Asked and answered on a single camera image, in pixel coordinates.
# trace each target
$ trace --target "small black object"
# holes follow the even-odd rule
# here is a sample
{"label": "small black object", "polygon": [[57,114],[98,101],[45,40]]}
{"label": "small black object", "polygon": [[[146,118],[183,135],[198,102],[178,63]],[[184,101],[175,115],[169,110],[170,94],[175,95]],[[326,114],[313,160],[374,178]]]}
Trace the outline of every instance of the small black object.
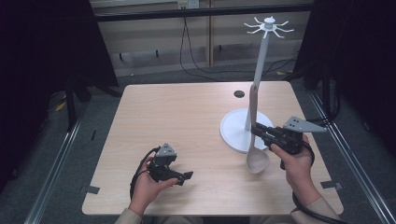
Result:
{"label": "small black object", "polygon": [[96,130],[93,131],[92,137],[91,137],[91,141],[93,141],[93,139],[95,139],[95,135],[96,135]]}
{"label": "small black object", "polygon": [[244,92],[244,91],[235,91],[235,92],[233,93],[233,95],[234,95],[236,98],[243,98],[243,97],[245,96],[245,92]]}
{"label": "small black object", "polygon": [[94,187],[94,186],[85,186],[85,187],[81,187],[79,192],[81,192],[81,193],[98,194],[99,193],[99,189],[100,188],[97,188],[97,187]]}

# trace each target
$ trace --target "person's hand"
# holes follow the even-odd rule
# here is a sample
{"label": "person's hand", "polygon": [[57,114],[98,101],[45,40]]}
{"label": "person's hand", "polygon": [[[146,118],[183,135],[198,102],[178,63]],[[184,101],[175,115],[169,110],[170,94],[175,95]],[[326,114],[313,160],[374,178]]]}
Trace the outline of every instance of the person's hand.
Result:
{"label": "person's hand", "polygon": [[[303,140],[309,144],[308,137],[305,134],[303,134]],[[312,182],[312,159],[308,149],[303,148],[303,151],[297,155],[290,155],[275,144],[271,145],[271,149],[285,162],[286,180],[303,206],[307,206],[321,197]]]}
{"label": "person's hand", "polygon": [[136,180],[134,185],[134,195],[132,197],[129,209],[143,216],[144,211],[158,196],[158,194],[166,188],[172,187],[177,183],[177,178],[168,179],[165,181],[156,182],[151,178],[147,169],[148,162],[152,161],[152,157],[148,157],[143,163],[140,172],[142,173]]}

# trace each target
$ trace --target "person's right hand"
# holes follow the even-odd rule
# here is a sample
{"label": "person's right hand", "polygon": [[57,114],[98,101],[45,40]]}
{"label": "person's right hand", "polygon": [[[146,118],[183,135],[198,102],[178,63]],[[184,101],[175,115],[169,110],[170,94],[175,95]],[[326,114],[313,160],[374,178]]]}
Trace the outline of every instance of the person's right hand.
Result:
{"label": "person's right hand", "polygon": [[[303,140],[309,144],[308,137],[305,134],[303,134]],[[290,155],[275,144],[271,145],[271,149],[285,162],[286,180],[303,206],[307,206],[321,197],[312,182],[312,159],[308,149],[303,148],[302,152],[297,155]]]}

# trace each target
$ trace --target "electrical outlet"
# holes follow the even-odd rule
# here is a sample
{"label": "electrical outlet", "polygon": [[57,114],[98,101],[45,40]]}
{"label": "electrical outlet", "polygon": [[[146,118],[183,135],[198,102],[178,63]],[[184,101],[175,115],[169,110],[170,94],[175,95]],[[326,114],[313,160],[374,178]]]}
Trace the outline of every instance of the electrical outlet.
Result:
{"label": "electrical outlet", "polygon": [[187,9],[189,7],[188,0],[177,0],[177,8],[178,9]]}
{"label": "electrical outlet", "polygon": [[199,0],[189,0],[187,8],[199,8]]}

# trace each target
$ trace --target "black curtain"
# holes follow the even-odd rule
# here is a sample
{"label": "black curtain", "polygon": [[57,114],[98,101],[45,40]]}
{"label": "black curtain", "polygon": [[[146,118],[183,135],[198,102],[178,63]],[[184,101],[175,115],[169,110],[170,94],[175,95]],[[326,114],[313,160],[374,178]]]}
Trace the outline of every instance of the black curtain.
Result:
{"label": "black curtain", "polygon": [[117,86],[88,0],[4,1],[0,6],[0,191],[31,149],[49,100],[72,77],[81,86]]}
{"label": "black curtain", "polygon": [[[298,77],[304,77],[308,89],[314,89],[327,68],[328,77],[362,116],[362,124],[367,122],[396,156],[392,141],[396,134],[394,4],[332,2],[339,7],[311,13],[294,70]],[[329,0],[315,1],[317,5],[325,3]]]}

